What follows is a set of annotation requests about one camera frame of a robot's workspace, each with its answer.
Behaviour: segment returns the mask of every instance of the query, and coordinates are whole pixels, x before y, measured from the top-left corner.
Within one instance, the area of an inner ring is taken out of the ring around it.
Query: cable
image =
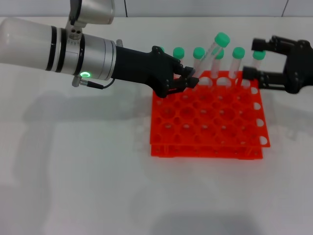
[[[115,82],[115,78],[113,78],[112,82],[110,82],[108,85],[102,86],[102,85],[100,85],[98,83],[88,81],[87,82],[87,87],[103,90],[103,89],[106,89],[106,88],[110,87],[114,82]]]

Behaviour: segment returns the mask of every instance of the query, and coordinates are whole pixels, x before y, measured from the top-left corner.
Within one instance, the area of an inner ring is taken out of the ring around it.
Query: white tabletop
[[[65,26],[65,18],[32,18]],[[226,32],[247,50],[273,34],[313,42],[313,18],[116,18],[84,32],[124,47],[208,47]],[[268,53],[263,70],[282,71]],[[1,235],[308,235],[313,230],[313,88],[262,91],[272,147],[260,161],[150,156],[150,88],[105,91],[0,65]]]

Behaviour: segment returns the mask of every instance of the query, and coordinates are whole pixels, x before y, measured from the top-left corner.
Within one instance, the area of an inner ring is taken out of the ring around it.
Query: clear test tube
[[[182,63],[183,58],[185,57],[185,50],[182,47],[177,47],[173,50],[173,57],[180,60]],[[174,78],[179,78],[180,75],[175,74]]]
[[[252,61],[252,67],[259,69],[262,60],[265,58],[266,52],[265,51],[255,51],[253,53],[253,61]]]
[[[194,68],[199,66],[199,63],[202,59],[202,57],[205,54],[205,50],[202,47],[196,47],[194,49]]]
[[[218,33],[216,35],[214,43],[211,47],[206,51],[205,55],[201,59],[199,65],[195,68],[196,73],[194,77],[200,77],[204,71],[209,70],[215,55],[212,55],[212,52],[216,49],[218,55],[223,48],[225,48],[230,43],[230,38],[224,33]]]
[[[245,49],[242,47],[236,47],[233,51],[233,61],[231,63],[228,77],[235,79],[237,78],[237,73],[241,64],[242,59],[245,56]]]
[[[223,57],[224,57],[224,49],[222,49],[220,54],[218,54],[213,60],[212,68],[211,68],[211,78],[218,78],[220,67],[221,67],[221,60],[223,59]]]

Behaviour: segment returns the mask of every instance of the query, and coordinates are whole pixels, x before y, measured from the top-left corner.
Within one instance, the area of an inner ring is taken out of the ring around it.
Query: red plastic rack
[[[153,94],[151,155],[254,160],[270,147],[257,81],[229,79],[219,72],[209,85],[197,85],[165,99]]]

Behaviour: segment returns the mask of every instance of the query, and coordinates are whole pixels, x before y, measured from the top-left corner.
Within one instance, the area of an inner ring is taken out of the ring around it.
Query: green test tube cap
[[[217,45],[220,47],[227,47],[227,45],[230,43],[230,37],[225,33],[218,33],[215,37],[215,40]]]
[[[200,60],[205,54],[205,50],[202,47],[196,47],[194,49],[194,58]]]
[[[235,59],[240,60],[240,59],[244,58],[245,53],[246,53],[245,49],[243,49],[242,47],[236,47],[233,51],[233,57]]]
[[[185,50],[182,47],[177,47],[173,51],[173,57],[176,59],[181,60],[182,58],[185,57]]]
[[[253,58],[256,60],[263,60],[266,55],[265,51],[255,51],[253,53]]]
[[[212,52],[212,55],[215,55],[219,51],[218,48],[215,48]],[[224,49],[215,57],[216,60],[221,60],[224,57]]]

